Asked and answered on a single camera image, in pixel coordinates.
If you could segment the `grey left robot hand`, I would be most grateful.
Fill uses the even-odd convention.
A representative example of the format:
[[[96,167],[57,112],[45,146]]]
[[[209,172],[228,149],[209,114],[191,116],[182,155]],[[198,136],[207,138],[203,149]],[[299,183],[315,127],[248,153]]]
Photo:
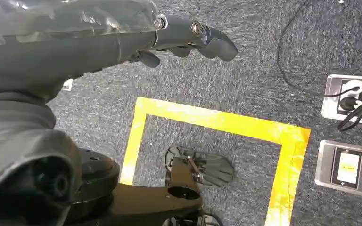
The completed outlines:
[[[151,0],[0,0],[0,101],[45,104],[69,79],[125,62],[160,64],[155,51],[233,60],[213,27],[163,15]]]

